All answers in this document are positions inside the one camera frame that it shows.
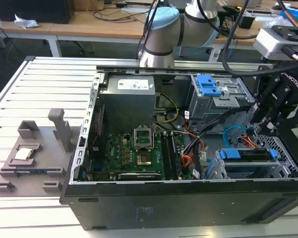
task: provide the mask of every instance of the blue plastic latch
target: blue plastic latch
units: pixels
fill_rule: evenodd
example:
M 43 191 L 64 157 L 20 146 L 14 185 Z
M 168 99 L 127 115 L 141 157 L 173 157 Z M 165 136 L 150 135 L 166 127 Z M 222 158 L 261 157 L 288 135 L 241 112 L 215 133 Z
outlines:
M 215 87 L 216 83 L 212 79 L 212 77 L 209 74 L 205 75 L 197 75 L 197 81 L 200 88 L 202 87 Z
M 241 156 L 237 149 L 231 149 L 231 150 L 224 149 L 222 151 L 226 153 L 227 159 L 241 159 Z
M 272 158 L 274 159 L 274 161 L 278 159 L 278 153 L 276 152 L 276 150 L 270 149 L 269 152 L 270 152 Z
M 197 83 L 202 91 L 202 96 L 219 97 L 222 95 L 217 89 L 217 83 L 209 74 L 197 75 Z
M 220 151 L 220 157 L 221 157 L 222 160 L 226 159 L 226 154 L 224 153 L 223 150 Z
M 216 88 L 208 88 L 203 87 L 202 89 L 202 96 L 211 96 L 211 97 L 219 97 L 222 93 Z

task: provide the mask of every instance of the cable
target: cable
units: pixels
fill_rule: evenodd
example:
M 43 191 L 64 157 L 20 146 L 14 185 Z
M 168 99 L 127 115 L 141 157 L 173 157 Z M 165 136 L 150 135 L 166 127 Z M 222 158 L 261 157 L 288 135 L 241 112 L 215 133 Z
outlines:
M 116 19 L 106 19 L 106 18 L 102 18 L 102 17 L 98 17 L 98 16 L 95 16 L 95 14 L 96 13 L 99 13 L 99 11 L 95 11 L 94 12 L 94 14 L 93 14 L 93 16 L 95 17 L 95 18 L 97 18 L 97 19 L 99 19 L 99 20 L 103 20 L 103 21 L 110 21 L 110 22 L 116 22 L 116 21 L 123 21 L 123 20 L 128 20 L 130 17 L 134 17 L 134 16 L 136 16 L 136 15 L 141 15 L 141 14 L 145 14 L 145 13 L 147 13 L 147 11 L 146 12 L 140 12 L 140 13 L 135 13 L 135 14 L 131 14 L 131 15 L 129 15 L 129 16 L 124 16 L 124 17 L 120 17 L 120 18 L 116 18 Z
M 194 138 L 197 137 L 196 134 L 194 134 L 194 133 L 192 133 L 192 132 L 189 131 L 189 129 L 188 129 L 188 125 L 187 125 L 187 120 L 186 120 L 186 119 L 185 119 L 185 123 L 184 123 L 184 130 L 185 130 L 187 133 L 189 133 L 191 136 L 193 136 Z M 200 143 L 201 143 L 201 150 L 200 150 L 199 154 L 201 154 L 202 151 L 204 150 L 204 142 L 203 142 L 203 140 L 202 140 L 201 138 L 199 138 L 199 139 L 200 139 Z
M 212 130 L 214 126 L 216 126 L 217 124 L 220 124 L 221 122 L 223 123 L 230 115 L 233 115 L 235 113 L 239 113 L 239 112 L 244 112 L 244 111 L 248 111 L 251 108 L 251 106 L 243 106 L 240 108 L 234 108 L 234 109 L 230 109 L 228 111 L 226 111 L 225 113 L 219 115 L 217 118 L 213 119 L 212 121 L 208 122 L 200 131 L 200 133 L 198 134 L 199 137 L 201 137 L 202 135 L 204 135 L 206 132 L 208 132 L 209 130 Z M 195 138 L 193 141 L 191 141 L 187 147 L 184 149 L 184 153 L 186 151 L 190 151 L 193 146 L 197 143 L 198 141 L 198 137 Z
M 242 140 L 246 142 L 246 147 L 249 148 L 249 146 L 252 146 L 253 148 L 256 148 L 255 145 L 253 145 L 252 143 L 250 143 L 248 140 L 246 140 L 244 137 L 242 137 Z
M 15 49 L 20 53 L 20 55 L 23 56 L 23 53 L 18 49 L 18 47 L 12 42 L 12 40 L 10 39 L 10 37 L 2 30 L 2 28 L 0 27 L 0 30 L 2 31 L 2 33 L 4 33 L 4 35 L 7 37 L 8 40 L 11 41 L 11 43 L 13 44 L 13 46 L 15 47 Z
M 151 13 L 151 10 L 152 10 L 152 8 L 153 8 L 153 5 L 154 5 L 154 2 L 155 2 L 155 1 L 156 1 L 156 0 L 153 0 L 152 3 L 151 3 L 151 5 L 150 5 L 149 11 L 148 11 L 148 15 L 147 15 L 147 17 L 146 17 L 145 25 L 144 25 L 143 35 L 141 36 L 141 38 L 140 38 L 140 40 L 139 40 L 139 42 L 138 42 L 138 44 L 137 44 L 137 48 L 136 48 L 136 57 L 135 57 L 136 59 L 138 59 L 138 51 L 139 51 L 139 47 L 140 47 L 141 41 L 143 40 L 143 38 L 145 37 L 146 33 L 148 32 L 148 33 L 147 33 L 147 37 L 145 38 L 144 46 L 145 46 L 146 43 L 147 43 L 147 40 L 148 40 L 148 37 L 149 37 L 149 33 L 150 33 L 150 30 L 151 30 L 151 26 L 152 26 L 152 23 L 153 23 L 153 19 L 154 19 L 155 13 L 157 12 L 157 9 L 158 9 L 158 7 L 159 7 L 159 4 L 160 4 L 160 1 L 161 1 L 161 0 L 158 0 L 157 5 L 156 5 L 156 7 L 154 8 L 153 13 L 152 13 L 152 16 L 151 16 L 151 18 L 150 18 L 150 20 L 149 20 L 149 16 L 150 16 L 150 13 Z
M 182 133 L 182 134 L 189 134 L 185 131 L 180 131 L 180 130 L 169 130 L 167 128 L 165 128 L 164 126 L 160 125 L 159 123 L 155 122 L 154 124 L 156 124 L 161 130 L 165 130 L 165 131 L 169 131 L 169 132 L 175 132 L 175 133 Z
M 201 6 L 201 3 L 199 0 L 197 0 L 197 3 L 198 3 L 198 8 L 200 10 L 200 13 L 202 14 L 202 16 L 204 17 L 204 19 L 206 20 L 206 22 L 214 29 L 216 30 L 217 32 L 219 32 L 220 34 L 224 35 L 224 36 L 228 36 L 228 34 L 224 31 L 221 31 L 216 25 L 214 25 L 210 20 L 209 18 L 206 16 L 206 14 L 204 13 L 203 9 L 202 9 L 202 6 Z M 254 39 L 257 37 L 257 34 L 256 35 L 251 35 L 251 36 L 234 36 L 233 39 L 239 39 L 239 40 L 247 40 L 247 39 Z
M 291 71 L 291 70 L 298 69 L 298 63 L 290 65 L 290 66 L 283 66 L 283 67 L 260 70 L 260 71 L 239 71 L 239 70 L 233 70 L 229 67 L 229 65 L 227 64 L 227 61 L 226 61 L 226 55 L 227 55 L 228 47 L 229 47 L 230 41 L 233 38 L 234 32 L 237 28 L 237 25 L 238 25 L 241 17 L 243 16 L 243 14 L 245 12 L 245 9 L 247 7 L 248 2 L 249 2 L 249 0 L 245 0 L 244 7 L 239 12 L 239 15 L 236 19 L 236 22 L 235 22 L 234 26 L 233 26 L 233 29 L 231 30 L 231 32 L 228 36 L 228 39 L 225 42 L 224 49 L 223 49 L 223 57 L 222 57 L 222 65 L 223 65 L 224 69 L 229 74 L 236 75 L 236 76 L 263 76 L 263 75 L 281 73 L 281 72 L 285 72 L 285 71 Z
M 172 119 L 170 119 L 170 120 L 154 120 L 153 121 L 153 123 L 170 123 L 170 122 L 174 122 L 177 118 L 178 118 L 178 116 L 179 116 L 179 109 L 178 109 L 178 107 L 177 107 L 177 105 L 174 103 L 174 101 L 171 99 L 171 98 L 169 98 L 169 96 L 167 96 L 166 94 L 164 94 L 164 93 L 160 93 L 160 95 L 163 95 L 163 96 L 165 96 L 173 105 L 174 105 L 174 107 L 175 107 L 175 109 L 176 109 L 176 114 L 175 114 L 175 116 L 174 116 L 174 118 L 172 118 Z
M 224 133 L 223 133 L 223 141 L 224 141 L 225 146 L 226 146 L 227 148 L 231 148 L 231 146 L 229 145 L 229 143 L 228 143 L 228 141 L 227 141 L 226 133 L 227 133 L 229 130 L 232 130 L 233 128 L 239 128 L 239 129 L 241 129 L 241 130 L 246 131 L 246 129 L 245 129 L 244 127 L 239 126 L 239 125 L 234 125 L 234 126 L 231 126 L 231 127 L 227 128 L 227 129 L 224 131 Z
M 297 21 L 297 19 L 294 17 L 294 15 L 292 15 L 291 12 L 288 11 L 288 9 L 284 5 L 283 1 L 282 0 L 277 0 L 277 2 L 279 4 L 279 6 L 284 10 L 285 16 L 292 23 L 292 25 L 298 27 L 298 21 Z
M 93 140 L 93 143 L 91 143 L 91 145 L 89 146 L 89 150 L 93 147 L 94 143 L 96 142 L 96 140 L 98 139 L 99 137 L 99 133 L 100 133 L 100 117 L 101 117 L 101 108 L 99 109 L 99 116 L 98 116 L 98 131 L 97 131 L 97 135 L 95 137 L 95 139 Z

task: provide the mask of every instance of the orange wire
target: orange wire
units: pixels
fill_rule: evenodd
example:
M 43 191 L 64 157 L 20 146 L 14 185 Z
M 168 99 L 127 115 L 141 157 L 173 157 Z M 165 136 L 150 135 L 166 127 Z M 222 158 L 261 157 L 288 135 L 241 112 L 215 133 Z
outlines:
M 197 137 L 195 134 L 193 134 L 192 132 L 190 132 L 189 130 L 188 130 L 188 127 L 185 125 L 184 126 L 184 130 L 187 132 L 187 133 L 189 133 L 191 136 L 193 136 L 193 137 Z M 202 153 L 202 151 L 204 150 L 204 142 L 203 142 L 203 140 L 200 138 L 200 143 L 201 143 L 201 150 L 200 150 L 200 152 L 199 152 L 199 154 L 201 154 Z
M 256 148 L 255 145 L 253 145 L 253 143 L 251 143 L 250 141 L 246 140 L 244 137 L 242 137 L 242 140 L 247 142 L 247 145 L 251 145 L 253 148 Z
M 193 159 L 192 159 L 190 156 L 188 156 L 188 155 L 184 155 L 184 156 L 182 156 L 182 164 L 183 164 L 183 166 L 184 166 L 185 168 L 188 167 L 188 165 L 190 164 L 190 161 L 191 161 L 192 163 L 194 163 Z

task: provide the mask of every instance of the wooden desk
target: wooden desk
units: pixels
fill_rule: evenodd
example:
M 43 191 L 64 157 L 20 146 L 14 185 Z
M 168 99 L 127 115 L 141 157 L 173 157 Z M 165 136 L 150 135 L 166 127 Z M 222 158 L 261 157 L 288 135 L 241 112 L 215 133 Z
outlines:
M 120 9 L 105 9 L 102 14 L 111 14 Z M 117 19 L 130 16 L 126 12 L 118 12 L 109 16 L 104 15 L 106 19 Z M 145 15 L 137 15 L 136 19 L 145 22 Z M 115 37 L 115 38 L 134 38 L 140 39 L 143 34 L 144 24 L 140 21 L 127 23 L 113 23 L 96 19 L 92 12 L 76 11 L 74 17 L 67 25 L 54 24 L 50 29 L 50 34 L 71 35 L 71 36 L 96 36 L 96 37 Z
M 263 0 L 262 7 L 272 8 L 276 1 Z M 298 7 L 298 2 L 290 2 L 293 6 Z M 128 16 L 129 13 L 118 12 L 119 9 L 105 9 L 101 13 L 106 19 L 116 19 Z M 139 21 L 128 23 L 112 23 L 92 16 L 92 13 L 87 11 L 77 11 L 74 17 L 67 25 L 41 23 L 35 28 L 22 29 L 17 27 L 13 22 L 1 22 L 0 26 L 4 32 L 12 38 L 31 38 L 31 39 L 45 39 L 48 40 L 53 56 L 62 56 L 58 40 L 70 41 L 90 41 L 90 42 L 119 42 L 119 43 L 138 43 L 143 33 L 144 24 L 140 21 L 145 21 L 145 15 L 135 16 Z M 236 35 L 246 36 L 256 34 L 264 25 L 264 22 L 254 21 L 251 29 L 237 28 Z M 223 47 L 227 37 L 220 36 L 214 41 L 212 47 L 214 50 L 211 53 L 211 58 L 219 52 Z M 253 49 L 254 39 L 238 41 L 237 49 Z

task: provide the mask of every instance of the yellow wire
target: yellow wire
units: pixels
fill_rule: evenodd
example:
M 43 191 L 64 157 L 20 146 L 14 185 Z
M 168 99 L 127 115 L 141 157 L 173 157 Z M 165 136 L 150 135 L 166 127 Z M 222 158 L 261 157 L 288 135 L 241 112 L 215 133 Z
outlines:
M 176 109 L 176 114 L 175 114 L 174 118 L 172 118 L 172 119 L 170 119 L 170 120 L 154 120 L 153 122 L 157 122 L 157 123 L 169 123 L 169 122 L 173 122 L 173 121 L 175 121 L 175 120 L 178 118 L 178 116 L 179 116 L 179 109 L 178 109 L 177 105 L 176 105 L 176 104 L 174 103 L 174 101 L 173 101 L 171 98 L 169 98 L 169 96 L 167 96 L 166 94 L 164 94 L 164 93 L 160 93 L 160 94 L 163 95 L 163 96 L 165 96 L 167 99 L 170 100 L 170 102 L 174 105 L 174 107 L 175 107 L 175 109 Z

